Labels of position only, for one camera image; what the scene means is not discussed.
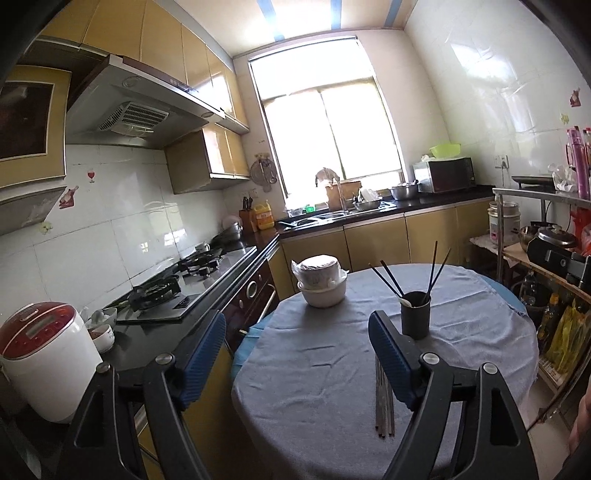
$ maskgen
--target microwave oven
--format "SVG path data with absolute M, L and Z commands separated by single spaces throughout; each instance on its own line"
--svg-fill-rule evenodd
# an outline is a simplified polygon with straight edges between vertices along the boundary
M 413 165 L 420 192 L 443 193 L 476 186 L 472 159 L 427 160 Z

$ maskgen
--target stove burner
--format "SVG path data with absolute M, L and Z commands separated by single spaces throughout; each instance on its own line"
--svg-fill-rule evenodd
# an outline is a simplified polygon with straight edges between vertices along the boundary
M 178 263 L 178 269 L 180 271 L 187 271 L 189 275 L 199 274 L 203 278 L 207 278 L 211 272 L 215 272 L 219 268 L 221 257 L 221 248 L 209 252 L 191 254 Z
M 181 292 L 178 278 L 170 276 L 146 282 L 134 287 L 129 294 L 129 306 L 132 310 L 148 310 L 165 301 L 169 301 Z

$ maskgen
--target rice cooker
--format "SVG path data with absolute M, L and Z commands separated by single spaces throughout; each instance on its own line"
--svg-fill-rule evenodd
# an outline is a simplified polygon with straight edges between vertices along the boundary
M 41 417 L 69 423 L 101 358 L 76 309 L 46 301 L 21 308 L 0 327 L 0 362 Z

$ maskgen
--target upper cabinet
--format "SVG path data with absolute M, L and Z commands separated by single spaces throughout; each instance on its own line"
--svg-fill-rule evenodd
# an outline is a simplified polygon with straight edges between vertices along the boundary
M 72 0 L 41 34 L 81 44 L 98 4 L 99 0 Z
M 248 128 L 242 98 L 238 90 L 236 74 L 231 71 L 209 48 L 207 49 L 209 71 L 212 75 L 213 91 L 217 97 L 217 106 L 227 115 Z
M 181 23 L 153 0 L 146 4 L 141 37 L 140 61 L 187 83 Z
M 139 60 L 144 11 L 146 0 L 100 0 L 83 42 Z
M 164 149 L 173 192 L 220 190 L 248 179 L 240 137 L 209 124 Z
M 187 72 L 187 85 L 195 89 L 199 98 L 212 107 L 217 107 L 216 95 L 213 92 L 212 75 L 209 72 L 207 61 L 207 47 L 201 39 L 184 25 L 183 56 L 185 71 Z

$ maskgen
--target yellow cabinet door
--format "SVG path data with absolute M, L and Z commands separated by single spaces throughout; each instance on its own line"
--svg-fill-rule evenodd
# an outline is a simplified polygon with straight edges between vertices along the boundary
M 412 263 L 431 263 L 437 240 L 436 262 L 441 263 L 451 249 L 447 263 L 459 263 L 456 209 L 454 207 L 435 212 L 419 213 L 406 217 L 408 246 Z
M 81 44 L 98 4 L 99 0 L 72 0 L 49 22 L 41 35 Z
M 485 235 L 489 229 L 488 208 L 491 200 L 456 206 L 459 264 L 469 264 L 470 238 Z
M 100 0 L 84 43 L 139 60 L 146 0 Z
M 331 255 L 339 260 L 341 268 L 351 270 L 351 263 L 349 261 L 349 250 L 347 249 L 347 240 L 345 240 L 345 232 L 343 229 L 338 231 L 331 231 L 329 233 L 311 233 L 309 235 L 302 235 L 286 239 L 281 242 L 283 251 L 285 252 L 285 259 L 291 271 L 291 261 L 299 263 L 306 258 L 315 257 L 316 255 Z M 291 274 L 291 281 L 295 291 L 297 288 L 297 279 L 294 274 Z
M 288 299 L 295 293 L 295 291 L 294 286 L 291 283 L 291 271 L 287 267 L 285 253 L 283 253 L 281 245 L 268 262 L 269 268 L 271 269 L 271 276 L 273 277 L 273 283 L 277 289 L 277 296 L 280 300 Z
M 249 176 L 250 171 L 248 169 L 248 163 L 246 163 L 246 156 L 244 155 L 240 135 L 226 130 L 226 138 L 228 139 L 228 148 L 232 157 L 233 172 L 236 175 Z
M 226 136 L 227 130 L 216 124 L 207 124 L 202 131 L 211 172 L 234 174 L 234 164 Z
M 388 265 L 410 263 L 404 218 L 345 228 L 345 237 L 354 272 L 379 265 L 380 260 Z
M 213 106 L 235 117 L 226 74 L 229 71 L 228 67 L 209 48 L 207 49 L 207 62 L 209 63 L 209 71 L 212 74 L 213 93 L 216 96 L 216 104 Z
M 207 62 L 207 47 L 197 35 L 184 25 L 181 26 L 181 31 L 187 85 L 197 91 L 201 100 L 215 106 L 212 75 L 209 73 L 209 63 Z
M 230 89 L 230 99 L 232 100 L 232 109 L 234 111 L 234 118 L 240 123 L 248 127 L 248 120 L 246 119 L 246 112 L 244 111 L 244 104 L 242 103 L 242 95 L 238 88 L 238 79 L 236 74 L 226 67 L 226 79 L 228 88 Z
M 187 83 L 181 23 L 154 0 L 146 4 L 139 59 Z
M 231 367 L 230 352 L 222 345 L 201 397 L 183 414 L 185 424 L 212 479 L 269 480 L 271 474 L 232 405 Z M 155 454 L 149 426 L 140 434 L 139 443 Z M 146 467 L 149 463 L 149 459 L 144 460 Z M 161 478 L 153 467 L 148 473 L 150 480 Z

